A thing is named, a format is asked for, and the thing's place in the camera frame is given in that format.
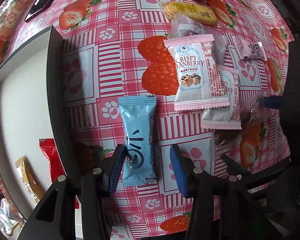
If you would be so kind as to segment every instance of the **gold snack packet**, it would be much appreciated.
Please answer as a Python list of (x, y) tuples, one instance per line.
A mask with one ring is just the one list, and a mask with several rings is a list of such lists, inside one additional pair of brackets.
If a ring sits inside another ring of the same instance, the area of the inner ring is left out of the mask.
[(187, 2), (164, 2), (161, 7), (170, 20), (174, 19), (176, 13), (180, 13), (205, 25), (218, 25), (218, 19), (209, 6)]
[(22, 179), (23, 184), (26, 186), (26, 189), (33, 197), (36, 203), (39, 203), (40, 199), (43, 197), (44, 192), (40, 188), (40, 186), (35, 181), (34, 177), (32, 176), (31, 172), (29, 171), (28, 167), (25, 163), (25, 158), (22, 156), (20, 157), (15, 166), (17, 171)]

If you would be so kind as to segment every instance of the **pink and white packet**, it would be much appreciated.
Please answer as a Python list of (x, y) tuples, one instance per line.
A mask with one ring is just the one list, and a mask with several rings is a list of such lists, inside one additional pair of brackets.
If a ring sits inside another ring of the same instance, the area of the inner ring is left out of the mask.
[(220, 65), (218, 67), (230, 105), (204, 109), (201, 118), (201, 127), (206, 129), (240, 130), (239, 73), (233, 68)]
[(168, 39), (164, 45), (176, 63), (179, 88), (176, 111), (228, 106), (229, 98), (212, 57), (212, 34)]
[(267, 55), (260, 41), (251, 42), (232, 36), (240, 59), (261, 59), (267, 61)]

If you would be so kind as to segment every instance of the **blue candy wrapper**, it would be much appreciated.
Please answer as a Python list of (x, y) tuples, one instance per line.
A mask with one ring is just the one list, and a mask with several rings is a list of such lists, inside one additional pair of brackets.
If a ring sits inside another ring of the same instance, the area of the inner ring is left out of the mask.
[(156, 97), (147, 96), (120, 97), (118, 100), (129, 154), (123, 168), (124, 186), (156, 183), (152, 154), (153, 114), (156, 103)]

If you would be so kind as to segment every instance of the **blue gripper pad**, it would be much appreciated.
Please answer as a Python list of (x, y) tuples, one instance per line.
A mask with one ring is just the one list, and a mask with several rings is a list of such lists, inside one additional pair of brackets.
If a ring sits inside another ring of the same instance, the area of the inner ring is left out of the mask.
[(123, 144), (118, 144), (111, 157), (105, 158), (102, 162), (101, 168), (103, 173), (104, 189), (109, 195), (112, 195), (118, 185), (124, 160), (127, 156), (127, 149)]
[(174, 176), (176, 177), (178, 189), (180, 193), (183, 196), (187, 195), (187, 182), (186, 182), (186, 175), (182, 169), (181, 163), (180, 163), (180, 158), (184, 158), (181, 154), (178, 154), (178, 151), (180, 151), (178, 145), (171, 145), (170, 147), (170, 161), (172, 164), (172, 169)]

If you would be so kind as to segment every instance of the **red snack packet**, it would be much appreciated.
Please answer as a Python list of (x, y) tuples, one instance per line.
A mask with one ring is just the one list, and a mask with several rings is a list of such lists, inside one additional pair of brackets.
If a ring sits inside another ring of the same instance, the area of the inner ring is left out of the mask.
[[(54, 182), (60, 175), (66, 175), (65, 170), (60, 161), (60, 157), (53, 138), (39, 139), (39, 147), (44, 156), (50, 162), (51, 182)], [(79, 209), (79, 202), (75, 199), (74, 207)]]

